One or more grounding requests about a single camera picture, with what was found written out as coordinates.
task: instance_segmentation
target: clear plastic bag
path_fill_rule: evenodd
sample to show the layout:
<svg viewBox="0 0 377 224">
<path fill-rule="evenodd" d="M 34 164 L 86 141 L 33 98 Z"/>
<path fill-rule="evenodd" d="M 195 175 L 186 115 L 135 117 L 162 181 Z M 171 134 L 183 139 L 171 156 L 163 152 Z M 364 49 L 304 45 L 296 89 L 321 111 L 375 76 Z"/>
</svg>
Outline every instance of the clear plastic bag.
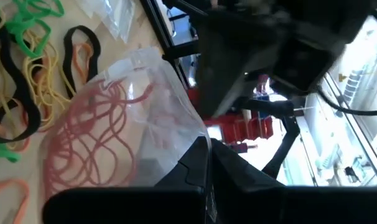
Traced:
<svg viewBox="0 0 377 224">
<path fill-rule="evenodd" d="M 76 0 L 76 2 L 90 18 L 96 13 L 115 39 L 121 37 L 125 43 L 128 41 L 135 9 L 132 0 Z"/>
<path fill-rule="evenodd" d="M 42 141 L 45 198 L 153 186 L 198 136 L 207 129 L 174 69 L 155 48 L 132 52 L 87 83 Z"/>
<path fill-rule="evenodd" d="M 122 15 L 119 23 L 120 31 L 119 35 L 125 43 L 128 42 L 129 33 L 131 30 L 132 20 L 134 16 L 134 10 L 136 8 L 135 3 L 132 0 L 122 1 Z"/>
</svg>

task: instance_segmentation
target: rubber band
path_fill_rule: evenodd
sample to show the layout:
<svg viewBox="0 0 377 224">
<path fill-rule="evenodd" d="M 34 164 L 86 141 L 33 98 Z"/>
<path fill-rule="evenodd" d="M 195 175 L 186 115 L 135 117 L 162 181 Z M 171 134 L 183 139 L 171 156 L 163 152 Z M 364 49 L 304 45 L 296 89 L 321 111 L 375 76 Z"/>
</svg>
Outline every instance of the rubber band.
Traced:
<svg viewBox="0 0 377 224">
<path fill-rule="evenodd" d="M 30 30 L 27 36 L 31 43 L 31 49 L 40 42 L 40 37 L 36 36 Z M 67 88 L 72 90 L 64 72 L 60 69 L 58 61 L 58 52 L 55 47 L 47 42 L 44 55 L 40 57 L 42 65 L 32 64 L 37 58 L 26 57 L 23 61 L 23 74 L 26 78 L 31 95 L 34 96 L 34 103 L 38 108 L 44 109 L 44 116 L 41 116 L 41 126 L 38 132 L 44 132 L 52 127 L 55 119 L 58 117 L 57 112 L 62 112 L 70 100 L 54 90 L 55 71 L 59 69 L 60 76 Z M 33 73 L 35 68 L 40 68 L 37 73 Z M 22 115 L 24 124 L 27 124 L 26 115 Z"/>
<path fill-rule="evenodd" d="M 28 57 L 40 57 L 52 31 L 51 28 L 43 20 L 41 20 L 41 18 L 45 16 L 63 16 L 65 12 L 62 3 L 59 0 L 53 0 L 58 8 L 58 12 L 56 12 L 52 10 L 50 4 L 42 0 L 13 0 L 13 2 L 17 5 L 19 12 L 13 17 L 12 21 L 6 23 L 6 27 L 11 34 L 16 36 L 17 43 Z M 45 4 L 48 7 L 42 7 L 38 3 Z M 33 7 L 40 12 L 30 12 L 30 10 L 28 10 L 28 6 Z M 24 44 L 23 36 L 27 30 L 31 29 L 36 24 L 44 29 L 45 35 L 42 37 L 35 49 L 30 49 L 28 46 L 26 46 L 26 44 Z"/>
<path fill-rule="evenodd" d="M 118 134 L 124 129 L 127 121 L 126 108 L 130 104 L 140 103 L 150 96 L 152 93 L 153 84 L 147 86 L 144 93 L 132 100 L 128 100 L 127 93 L 122 86 L 124 80 L 113 82 L 107 89 L 107 94 L 103 92 L 104 80 L 99 80 L 89 83 L 86 91 L 80 93 L 75 97 L 74 104 L 63 116 L 64 123 L 57 123 L 54 126 L 54 133 L 52 138 L 49 139 L 47 145 L 47 157 L 44 161 L 44 187 L 45 198 L 48 199 L 52 195 L 61 190 L 84 187 L 88 184 L 95 187 L 105 186 L 124 186 L 128 185 L 136 174 L 136 159 L 130 145 Z M 101 98 L 101 101 L 88 102 L 90 98 Z M 105 131 L 98 137 L 94 136 L 91 131 L 95 127 L 97 121 L 102 118 L 108 118 L 109 125 Z M 87 138 L 90 142 L 95 142 L 93 147 L 89 147 Z M 127 176 L 122 180 L 116 181 L 118 167 L 118 156 L 109 148 L 106 143 L 110 140 L 117 140 L 129 153 L 131 158 L 131 169 Z M 77 152 L 77 146 L 73 142 L 82 145 L 85 153 L 81 155 Z M 97 164 L 95 154 L 100 150 L 108 151 L 114 161 L 114 169 L 108 178 L 104 179 L 101 176 L 99 165 Z M 55 163 L 58 159 L 63 160 L 63 166 L 56 166 Z M 72 165 L 81 164 L 77 172 L 70 178 L 65 177 L 65 174 L 71 169 Z"/>
<path fill-rule="evenodd" d="M 21 159 L 20 154 L 10 151 L 6 144 L 0 144 L 0 158 L 6 158 L 9 162 L 15 163 Z"/>
<path fill-rule="evenodd" d="M 11 98 L 10 100 L 14 101 L 18 105 L 18 107 L 21 110 L 21 113 L 25 113 L 24 109 L 22 108 L 21 103 L 18 100 L 14 99 L 14 98 Z M 17 127 L 13 123 L 12 119 L 11 119 L 11 123 L 12 123 L 12 134 L 14 136 L 17 136 Z M 5 138 L 6 137 L 6 133 L 7 133 L 6 128 L 0 124 L 0 136 L 2 136 L 2 137 Z M 8 149 L 12 150 L 13 152 L 24 152 L 27 149 L 28 145 L 29 145 L 29 139 L 30 139 L 29 137 L 26 138 L 24 140 L 24 142 L 22 143 L 21 147 L 17 147 L 17 143 L 18 142 L 9 142 L 9 143 L 6 143 L 6 146 L 8 147 Z"/>
<path fill-rule="evenodd" d="M 72 27 L 67 31 L 67 33 L 64 36 L 64 49 L 65 49 L 65 56 L 63 61 L 63 71 L 64 74 L 68 80 L 68 82 L 73 88 L 73 91 L 76 92 L 77 89 L 75 88 L 74 79 L 72 76 L 72 60 L 73 60 L 73 44 L 72 44 L 72 36 L 75 33 L 76 30 L 82 31 L 84 34 L 86 34 L 89 37 L 93 53 L 91 54 L 91 57 L 89 59 L 88 64 L 88 76 L 86 79 L 87 83 L 92 78 L 94 78 L 98 74 L 98 67 L 97 67 L 97 61 L 101 53 L 101 45 L 100 41 L 98 40 L 96 34 L 90 30 L 89 28 L 85 26 L 76 26 Z M 67 95 L 70 99 L 74 96 L 73 92 L 67 88 Z"/>
<path fill-rule="evenodd" d="M 83 69 L 81 68 L 81 66 L 79 65 L 78 63 L 78 51 L 79 51 L 79 48 L 83 48 L 86 50 L 87 55 L 86 55 L 86 64 L 85 64 L 85 71 L 83 71 Z M 73 55 L 72 55 L 72 60 L 73 60 L 73 64 L 74 64 L 74 67 L 75 69 L 77 70 L 77 72 L 79 73 L 80 75 L 80 78 L 81 78 L 81 83 L 82 84 L 85 84 L 88 80 L 88 73 L 89 73 L 89 59 L 90 57 L 93 55 L 93 49 L 91 48 L 91 46 L 87 43 L 82 43 L 82 44 L 75 44 L 73 46 Z"/>
<path fill-rule="evenodd" d="M 20 203 L 17 214 L 13 220 L 13 224 L 21 224 L 22 219 L 24 218 L 24 215 L 26 214 L 26 210 L 27 210 L 27 204 L 28 204 L 28 199 L 29 199 L 29 186 L 25 181 L 20 180 L 20 179 L 4 180 L 4 181 L 0 181 L 0 192 L 12 184 L 18 185 L 24 193 L 24 196 Z"/>
<path fill-rule="evenodd" d="M 12 98 L 21 102 L 22 107 L 28 114 L 29 120 L 29 125 L 27 126 L 27 128 L 15 138 L 6 139 L 0 137 L 0 143 L 7 143 L 23 140 L 25 138 L 28 138 L 34 132 L 36 132 L 40 126 L 40 112 L 30 96 L 29 87 L 26 80 L 24 79 L 23 74 L 12 61 L 12 57 L 10 54 L 11 37 L 7 33 L 7 30 L 4 26 L 0 28 L 0 42 L 0 61 L 5 71 L 11 76 L 14 83 L 16 83 L 16 90 Z M 17 104 L 13 100 L 9 100 L 6 106 L 2 106 L 0 108 L 0 121 L 2 120 L 2 117 L 6 114 L 6 110 L 14 108 L 16 106 Z"/>
<path fill-rule="evenodd" d="M 0 19 L 0 30 L 1 30 L 1 27 L 5 24 L 5 13 L 2 10 L 0 10 L 0 18 L 1 18 Z M 8 107 L 9 103 L 6 102 L 6 99 L 8 98 L 8 97 L 5 96 L 5 92 L 7 92 L 6 72 L 4 71 L 4 69 L 2 69 L 1 62 L 0 62 L 0 72 L 1 72 L 1 77 L 3 79 L 3 81 L 2 81 L 3 85 L 2 85 L 2 88 L 0 89 L 0 101 L 1 101 L 2 107 L 4 109 L 4 112 L 7 116 L 7 118 L 11 121 L 12 133 L 16 137 L 17 136 L 16 121 L 14 120 L 14 117 L 11 114 L 10 107 Z M 9 99 L 9 102 L 13 102 L 16 106 L 20 105 L 20 108 L 22 108 L 19 101 L 16 100 L 15 98 L 8 98 L 8 99 Z M 0 136 L 3 137 L 3 138 L 6 138 L 6 129 L 1 124 L 0 124 Z M 21 151 L 24 151 L 27 148 L 28 144 L 29 144 L 29 139 L 26 139 L 24 141 L 22 147 L 19 147 L 18 149 L 16 149 L 17 143 L 7 144 L 7 145 L 4 145 L 3 147 L 8 147 L 9 149 L 12 149 L 14 151 L 21 152 Z"/>
</svg>

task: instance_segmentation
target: black machine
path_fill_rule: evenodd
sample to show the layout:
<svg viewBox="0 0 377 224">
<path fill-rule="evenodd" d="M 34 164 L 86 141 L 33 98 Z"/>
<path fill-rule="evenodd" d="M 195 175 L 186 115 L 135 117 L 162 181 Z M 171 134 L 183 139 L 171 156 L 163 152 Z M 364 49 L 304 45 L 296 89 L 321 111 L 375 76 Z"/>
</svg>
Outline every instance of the black machine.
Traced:
<svg viewBox="0 0 377 224">
<path fill-rule="evenodd" d="M 376 1 L 164 0 L 190 15 L 198 40 L 186 55 L 201 53 L 196 72 L 198 113 L 217 117 L 231 107 L 282 119 L 287 134 L 260 171 L 223 143 L 198 138 L 156 186 L 71 189 L 43 209 L 48 223 L 377 223 L 377 189 L 286 187 L 276 180 L 299 127 L 289 101 L 319 93 L 344 113 L 377 115 L 333 104 L 320 79 L 372 15 Z M 166 60 L 185 56 L 165 52 Z M 251 99 L 258 76 L 288 101 Z"/>
</svg>

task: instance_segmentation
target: table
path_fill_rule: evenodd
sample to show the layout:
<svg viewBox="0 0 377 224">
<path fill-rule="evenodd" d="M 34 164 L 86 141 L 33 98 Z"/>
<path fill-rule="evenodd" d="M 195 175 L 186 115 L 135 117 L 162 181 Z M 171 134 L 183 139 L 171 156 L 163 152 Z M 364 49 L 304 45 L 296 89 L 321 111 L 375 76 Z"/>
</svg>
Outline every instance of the table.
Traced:
<svg viewBox="0 0 377 224">
<path fill-rule="evenodd" d="M 136 9 L 134 14 L 129 41 L 127 44 L 122 39 L 115 40 L 100 18 L 94 16 L 89 18 L 76 4 L 75 1 L 61 0 L 65 9 L 65 15 L 62 18 L 47 17 L 44 21 L 52 28 L 50 37 L 51 43 L 58 49 L 60 59 L 64 57 L 63 37 L 66 31 L 77 25 L 84 25 L 95 32 L 101 44 L 101 56 L 98 61 L 99 71 L 103 71 L 112 65 L 115 61 L 121 59 L 126 52 L 131 50 L 155 46 L 162 48 L 158 42 L 157 36 L 152 30 L 151 24 L 143 10 L 139 0 L 134 0 Z M 14 3 L 11 1 L 0 0 L 0 5 L 8 16 L 15 11 Z M 160 4 L 159 7 L 162 16 L 166 16 L 166 7 Z M 169 32 L 172 32 L 172 26 L 167 22 Z M 75 41 L 86 41 L 82 36 L 76 35 Z M 22 223 L 41 223 L 40 209 L 43 204 L 40 197 L 40 176 L 41 176 L 41 154 L 39 144 L 43 134 L 35 134 L 30 139 L 28 150 L 22 155 L 22 160 L 16 164 L 11 164 L 5 159 L 0 159 L 0 180 L 9 178 L 20 178 L 29 184 L 30 196 L 27 204 L 26 215 Z M 136 139 L 136 146 L 139 147 L 140 138 Z M 18 187 L 8 187 L 0 193 L 0 223 L 12 223 L 19 204 L 22 200 L 21 191 Z"/>
</svg>

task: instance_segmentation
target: green rubber band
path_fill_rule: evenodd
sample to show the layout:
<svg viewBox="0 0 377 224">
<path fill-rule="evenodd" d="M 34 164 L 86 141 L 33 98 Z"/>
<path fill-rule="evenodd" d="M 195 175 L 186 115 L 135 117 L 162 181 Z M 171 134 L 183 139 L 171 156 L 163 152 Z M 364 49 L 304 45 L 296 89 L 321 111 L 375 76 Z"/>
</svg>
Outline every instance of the green rubber band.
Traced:
<svg viewBox="0 0 377 224">
<path fill-rule="evenodd" d="M 6 144 L 0 144 L 0 158 L 6 158 L 9 162 L 15 163 L 21 159 L 21 155 L 10 151 Z"/>
<path fill-rule="evenodd" d="M 58 11 L 52 10 L 50 4 L 43 0 L 13 0 L 19 9 L 13 20 L 6 23 L 8 31 L 16 36 L 16 42 L 20 46 L 21 50 L 30 58 L 40 57 L 43 54 L 46 43 L 49 40 L 51 28 L 40 18 L 45 16 L 56 16 L 62 17 L 65 12 L 60 0 L 53 0 L 56 4 Z M 31 12 L 28 10 L 28 6 L 40 12 Z M 24 32 L 36 24 L 42 26 L 45 30 L 45 35 L 42 37 L 40 43 L 36 46 L 34 50 L 31 50 L 24 43 Z"/>
<path fill-rule="evenodd" d="M 45 30 L 45 35 L 42 37 L 42 40 L 39 42 L 39 44 L 36 46 L 34 50 L 31 50 L 26 46 L 24 43 L 24 32 L 33 27 L 35 24 L 38 24 L 42 26 Z M 19 44 L 21 50 L 30 58 L 36 58 L 40 57 L 42 55 L 42 52 L 45 49 L 46 43 L 49 40 L 50 33 L 52 32 L 52 29 L 42 20 L 40 19 L 33 19 L 28 20 L 25 23 L 23 22 L 9 22 L 7 23 L 6 27 L 8 28 L 9 32 L 14 34 L 16 36 L 16 42 Z"/>
<path fill-rule="evenodd" d="M 49 7 L 42 7 L 40 5 L 37 5 L 36 4 L 37 2 L 43 3 L 45 5 L 48 5 Z M 62 16 L 64 16 L 64 14 L 65 14 L 64 7 L 63 7 L 62 3 L 60 2 L 60 0 L 53 0 L 53 2 L 56 4 L 58 12 L 52 10 L 51 5 L 49 3 L 43 1 L 43 0 L 30 0 L 30 1 L 28 1 L 28 4 L 31 7 L 35 8 L 35 9 L 38 9 L 38 10 L 40 10 L 42 12 L 49 11 L 49 14 L 52 15 L 52 16 L 56 16 L 56 17 L 62 17 Z"/>
</svg>

